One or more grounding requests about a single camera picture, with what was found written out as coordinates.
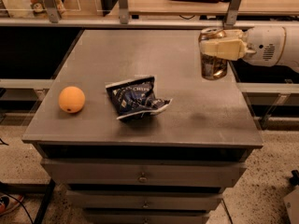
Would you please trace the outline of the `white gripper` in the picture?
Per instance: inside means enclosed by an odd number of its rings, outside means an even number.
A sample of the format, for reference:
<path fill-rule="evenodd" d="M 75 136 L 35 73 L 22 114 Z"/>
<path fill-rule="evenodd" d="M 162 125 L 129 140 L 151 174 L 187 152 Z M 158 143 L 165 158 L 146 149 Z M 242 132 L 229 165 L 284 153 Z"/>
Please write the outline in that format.
<path fill-rule="evenodd" d="M 225 38 L 203 40 L 200 51 L 208 56 L 260 66 L 276 65 L 285 45 L 286 30 L 283 27 L 254 27 L 246 32 L 227 29 Z"/>

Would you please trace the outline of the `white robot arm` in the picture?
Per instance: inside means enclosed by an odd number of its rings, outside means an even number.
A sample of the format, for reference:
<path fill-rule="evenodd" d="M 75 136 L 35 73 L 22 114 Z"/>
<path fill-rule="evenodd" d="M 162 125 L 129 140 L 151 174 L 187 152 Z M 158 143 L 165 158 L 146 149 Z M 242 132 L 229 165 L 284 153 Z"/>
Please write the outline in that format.
<path fill-rule="evenodd" d="M 224 36 L 200 42 L 203 55 L 258 66 L 282 65 L 299 72 L 299 28 L 297 26 L 256 26 L 224 30 Z"/>

